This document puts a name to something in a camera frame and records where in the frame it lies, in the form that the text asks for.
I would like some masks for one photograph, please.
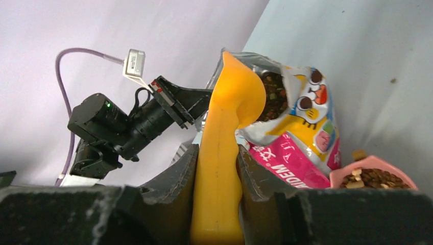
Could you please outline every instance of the bowl rim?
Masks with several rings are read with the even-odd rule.
[[[397,177],[399,177],[401,179],[404,179],[403,181],[405,182],[405,184],[407,184],[408,186],[410,186],[411,189],[413,189],[413,190],[418,190],[417,185],[402,170],[400,170],[396,166],[394,166],[394,165],[392,165],[392,164],[390,164],[390,163],[388,163],[388,162],[386,162],[386,161],[384,161],[381,158],[376,157],[376,156],[368,156],[368,157],[366,157],[366,158],[364,158],[362,160],[359,160],[359,161],[356,161],[356,162],[352,162],[352,163],[350,163],[349,165],[347,165],[345,167],[342,167],[340,169],[336,169],[336,170],[331,171],[331,173],[329,173],[329,180],[331,182],[331,188],[338,188],[336,182],[339,182],[340,179],[337,179],[335,177],[336,174],[338,174],[340,172],[343,172],[343,171],[346,171],[347,169],[353,170],[355,168],[363,167],[363,165],[366,162],[370,162],[370,161],[377,162],[377,166],[375,168],[378,168],[378,169],[381,169],[381,170],[384,170],[384,169],[381,168],[383,166],[386,166],[388,168],[392,168],[392,170],[396,173]]]

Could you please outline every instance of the orange scoop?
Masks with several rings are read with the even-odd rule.
[[[238,207],[235,130],[255,122],[266,92],[258,75],[228,52],[209,103],[194,186],[191,244],[244,244]]]

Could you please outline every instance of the pet food bag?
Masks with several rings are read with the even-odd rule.
[[[322,73],[314,67],[285,66],[256,53],[231,54],[261,78],[267,94],[259,119],[239,130],[253,146],[250,152],[255,159],[271,171],[276,169],[274,172],[282,171],[275,167],[281,164],[289,170],[320,170],[303,170],[299,172],[303,176],[297,177],[300,180],[320,172],[328,176],[331,170],[340,168],[339,132],[330,89]],[[213,88],[223,66],[220,59],[207,88]],[[198,129],[205,119],[197,125]]]

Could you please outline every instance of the pink bowl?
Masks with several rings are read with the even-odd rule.
[[[401,170],[375,156],[368,156],[363,160],[351,163],[343,168],[332,171],[329,174],[331,188],[339,188],[344,177],[351,174],[352,170],[356,168],[377,168],[383,171],[388,171],[389,173],[401,178],[403,182],[412,189],[418,190],[418,187],[415,185],[415,183]]]

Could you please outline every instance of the wire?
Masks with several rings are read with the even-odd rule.
[[[132,117],[136,113],[136,111],[138,110],[138,106],[140,105],[138,94],[143,90],[146,90],[148,92],[148,97],[147,97],[146,101],[142,104],[142,106],[144,104],[146,104],[147,102],[149,102],[150,96],[152,95],[152,93],[147,88],[144,88],[144,87],[138,88],[135,91],[135,104],[134,104],[134,107],[132,108],[131,112],[129,113],[129,117]]]
[[[119,59],[119,58],[100,53],[98,51],[89,50],[87,48],[81,48],[81,47],[68,48],[66,50],[61,51],[57,55],[57,57],[56,57],[57,82],[59,83],[60,90],[62,91],[62,96],[63,96],[63,100],[65,101],[66,109],[68,112],[68,117],[70,118],[70,116],[72,114],[72,109],[70,108],[69,99],[68,99],[68,96],[66,94],[65,87],[63,86],[62,77],[60,76],[60,61],[64,55],[69,54],[69,53],[87,53],[87,54],[101,57],[103,59],[109,60],[111,62],[120,64],[120,65],[123,65],[124,61]],[[67,174],[67,171],[69,169],[69,165],[70,165],[70,162],[72,159],[72,155],[74,153],[74,144],[75,144],[75,134],[73,132],[71,132],[70,133],[70,142],[69,142],[69,151],[68,151],[68,155],[66,158],[65,166],[63,167],[63,171],[62,171],[61,175],[59,176],[59,178],[57,178],[55,186],[60,186],[60,184],[63,181],[64,176]]]

